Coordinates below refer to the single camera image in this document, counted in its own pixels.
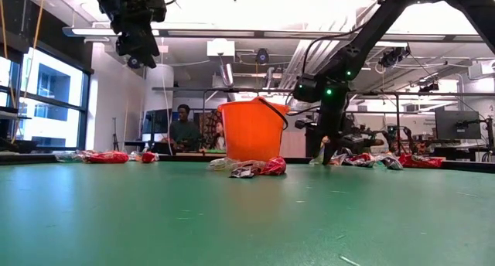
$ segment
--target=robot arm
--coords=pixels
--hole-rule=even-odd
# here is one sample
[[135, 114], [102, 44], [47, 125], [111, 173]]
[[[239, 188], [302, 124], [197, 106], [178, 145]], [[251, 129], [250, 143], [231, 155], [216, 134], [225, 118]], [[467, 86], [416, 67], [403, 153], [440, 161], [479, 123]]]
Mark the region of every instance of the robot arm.
[[165, 0], [98, 0], [100, 10], [111, 20], [111, 28], [119, 34], [116, 49], [119, 56], [129, 55], [128, 65], [156, 67], [159, 55], [150, 22], [163, 22]]
[[495, 2], [493, 0], [384, 0], [347, 46], [341, 48], [329, 62], [315, 74], [303, 74], [293, 92], [299, 101], [321, 101], [318, 119], [318, 136], [328, 136], [324, 163], [339, 149], [340, 122], [348, 105], [348, 82], [359, 73], [368, 53], [390, 29], [401, 13], [415, 3], [446, 1], [460, 10], [495, 53]]

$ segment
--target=white wall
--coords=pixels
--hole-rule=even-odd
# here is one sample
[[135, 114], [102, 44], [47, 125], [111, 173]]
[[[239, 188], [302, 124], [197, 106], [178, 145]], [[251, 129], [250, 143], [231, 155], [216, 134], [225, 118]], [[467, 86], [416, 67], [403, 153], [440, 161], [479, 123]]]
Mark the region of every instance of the white wall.
[[135, 140], [140, 129], [140, 114], [145, 96], [145, 80], [104, 52], [101, 43], [93, 45], [90, 80], [90, 114], [87, 123], [87, 149], [113, 149], [114, 125], [117, 118], [117, 137], [122, 147], [126, 108], [125, 140]]
[[[216, 109], [219, 105], [227, 103], [226, 97], [215, 97], [205, 103], [206, 109]], [[175, 97], [173, 98], [173, 110], [181, 104], [187, 104], [190, 108], [203, 108], [203, 98], [201, 97]]]

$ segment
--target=computer monitor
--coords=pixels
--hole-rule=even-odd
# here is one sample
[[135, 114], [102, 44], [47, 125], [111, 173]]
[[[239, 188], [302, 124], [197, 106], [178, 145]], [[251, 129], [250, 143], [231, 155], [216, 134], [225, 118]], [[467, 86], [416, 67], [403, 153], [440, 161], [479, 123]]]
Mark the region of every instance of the computer monitor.
[[[157, 110], [157, 111], [146, 111], [145, 123], [143, 125], [142, 133], [151, 134], [151, 116], [155, 116], [155, 134], [166, 134], [168, 133], [169, 120], [167, 118], [167, 110]], [[169, 116], [172, 116], [172, 109], [169, 109]]]
[[480, 139], [480, 123], [459, 126], [464, 121], [475, 121], [480, 118], [477, 111], [435, 111], [437, 139]]

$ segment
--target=cable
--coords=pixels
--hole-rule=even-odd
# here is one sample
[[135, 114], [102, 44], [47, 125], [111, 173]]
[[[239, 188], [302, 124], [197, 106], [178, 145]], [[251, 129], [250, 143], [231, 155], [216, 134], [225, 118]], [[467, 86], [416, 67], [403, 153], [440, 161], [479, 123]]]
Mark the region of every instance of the cable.
[[[243, 64], [243, 65], [250, 65], [250, 66], [256, 66], [256, 63], [246, 63], [244, 61], [240, 62], [234, 62], [235, 64]], [[263, 66], [270, 66], [270, 65], [285, 65], [285, 64], [290, 64], [290, 62], [278, 62], [278, 63], [266, 63]]]
[[290, 99], [293, 94], [294, 92], [291, 92], [287, 95], [287, 98], [285, 99], [285, 105], [288, 105], [288, 99]]
[[[4, 57], [8, 60], [9, 51], [7, 50], [7, 30], [5, 27], [5, 10], [3, 8], [3, 0], [0, 0], [0, 12], [2, 13], [3, 54]], [[12, 106], [14, 108], [17, 108], [12, 80], [9, 81], [9, 88], [10, 88], [10, 98], [12, 99]]]
[[258, 62], [256, 62], [256, 88], [258, 89], [259, 83], [258, 83]]
[[[162, 64], [163, 64], [163, 53], [161, 54], [160, 58], [162, 59]], [[165, 95], [165, 107], [167, 109], [167, 140], [168, 140], [168, 145], [169, 145], [169, 151], [170, 151], [170, 155], [173, 155], [173, 152], [172, 152], [172, 146], [170, 145], [170, 124], [171, 124], [171, 117], [170, 117], [170, 114], [169, 114], [169, 99], [167, 98], [167, 90], [165, 88], [165, 74], [162, 73], [162, 86], [163, 86], [163, 94]]]
[[428, 72], [428, 70], [423, 66], [423, 64], [421, 64], [415, 56], [412, 55], [412, 53], [409, 53], [411, 55], [411, 57], [416, 61], [417, 64], [419, 64], [419, 66], [428, 74], [429, 77], [433, 77], [430, 72]]
[[[41, 0], [39, 3], [39, 13], [38, 13], [38, 21], [36, 22], [36, 31], [34, 33], [34, 40], [32, 41], [32, 59], [31, 59], [31, 64], [29, 65], [29, 72], [28, 72], [28, 77], [26, 80], [26, 88], [24, 90], [24, 101], [22, 102], [22, 108], [19, 110], [21, 111], [24, 109], [24, 106], [26, 105], [26, 99], [27, 99], [27, 94], [28, 94], [28, 85], [29, 85], [29, 79], [31, 78], [31, 72], [32, 72], [32, 64], [34, 63], [34, 55], [36, 53], [36, 46], [38, 45], [38, 35], [39, 35], [39, 27], [41, 26], [41, 18], [43, 17], [43, 6], [45, 5], [45, 0]], [[17, 119], [15, 123], [15, 132], [12, 134], [12, 144], [15, 142], [15, 136], [17, 135], [17, 131], [19, 130], [20, 126], [20, 120]]]
[[315, 106], [315, 107], [306, 108], [305, 110], [298, 111], [298, 112], [296, 112], [296, 113], [294, 113], [294, 114], [287, 114], [287, 116], [297, 116], [297, 115], [303, 114], [303, 113], [305, 113], [305, 112], [308, 112], [308, 111], [312, 111], [312, 110], [314, 110], [314, 109], [317, 109], [317, 108], [319, 108], [319, 107], [320, 107], [320, 106]]
[[340, 34], [336, 34], [336, 35], [328, 35], [328, 36], [319, 37], [318, 39], [314, 39], [308, 45], [308, 47], [306, 48], [306, 51], [304, 52], [304, 59], [302, 61], [302, 74], [304, 74], [306, 72], [306, 62], [308, 60], [309, 51], [311, 50], [311, 47], [314, 46], [317, 42], [324, 41], [324, 40], [329, 40], [329, 39], [335, 39], [335, 38], [344, 37], [344, 36], [348, 36], [350, 34], [353, 34], [353, 33], [357, 32], [357, 31], [361, 30], [365, 25], [366, 25], [366, 23], [362, 24], [361, 26], [359, 26], [359, 27], [357, 27], [354, 30], [351, 30], [349, 32], [340, 33]]
[[182, 67], [182, 66], [192, 66], [192, 65], [199, 65], [199, 64], [204, 64], [204, 63], [209, 63], [211, 62], [210, 60], [204, 60], [204, 61], [198, 61], [198, 62], [192, 62], [192, 63], [176, 63], [176, 64], [167, 64], [171, 67]]

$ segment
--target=desk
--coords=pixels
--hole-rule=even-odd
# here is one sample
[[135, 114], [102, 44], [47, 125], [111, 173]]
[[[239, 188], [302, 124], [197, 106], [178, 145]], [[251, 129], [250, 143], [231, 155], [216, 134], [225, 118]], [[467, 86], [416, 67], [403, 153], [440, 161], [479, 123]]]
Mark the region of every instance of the desk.
[[287, 176], [229, 179], [206, 167], [2, 166], [2, 264], [348, 265], [340, 254], [363, 266], [495, 261], [493, 174], [288, 165]]

